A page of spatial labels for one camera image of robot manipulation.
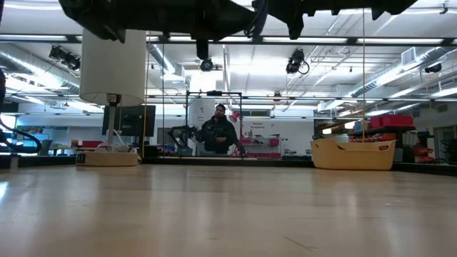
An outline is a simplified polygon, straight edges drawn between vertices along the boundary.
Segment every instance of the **white lamp shade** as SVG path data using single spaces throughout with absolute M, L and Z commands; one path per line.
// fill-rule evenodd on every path
M 126 32 L 126 43 L 101 40 L 84 29 L 81 65 L 81 99 L 109 105 L 107 94 L 122 96 L 119 106 L 144 102 L 146 32 Z

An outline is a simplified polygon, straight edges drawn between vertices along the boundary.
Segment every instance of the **desk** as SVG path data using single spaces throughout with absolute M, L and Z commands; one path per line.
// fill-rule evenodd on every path
M 65 153 L 65 150 L 74 151 L 95 151 L 97 147 L 72 147 L 72 146 L 53 146 L 49 150 L 54 151 L 54 156 L 57 156 L 57 151 L 61 150 L 61 153 Z

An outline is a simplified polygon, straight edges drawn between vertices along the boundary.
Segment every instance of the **shelf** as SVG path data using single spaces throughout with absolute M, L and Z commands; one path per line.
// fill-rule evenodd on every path
M 413 126 L 389 126 L 389 127 L 381 127 L 381 128 L 372 128 L 365 130 L 365 135 L 374 135 L 376 133 L 404 133 L 407 131 L 416 130 L 416 127 Z M 348 136 L 362 136 L 362 131 L 348 133 Z

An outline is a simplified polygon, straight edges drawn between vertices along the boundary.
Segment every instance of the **dark jacket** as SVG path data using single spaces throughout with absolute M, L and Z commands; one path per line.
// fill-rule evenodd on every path
M 209 121 L 205 122 L 201 127 L 201 137 L 205 141 L 206 151 L 219 154 L 227 153 L 229 147 L 237 141 L 235 128 L 225 116 L 218 121 L 212 116 Z M 227 140 L 218 143 L 216 139 L 219 137 L 225 137 Z

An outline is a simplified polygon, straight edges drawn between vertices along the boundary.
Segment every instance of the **tan plastic bin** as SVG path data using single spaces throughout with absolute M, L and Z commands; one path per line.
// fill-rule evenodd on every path
M 380 146 L 388 148 L 379 150 Z M 333 139 L 319 139 L 311 142 L 311 150 L 317 168 L 388 171 L 393 164 L 395 141 L 337 143 Z

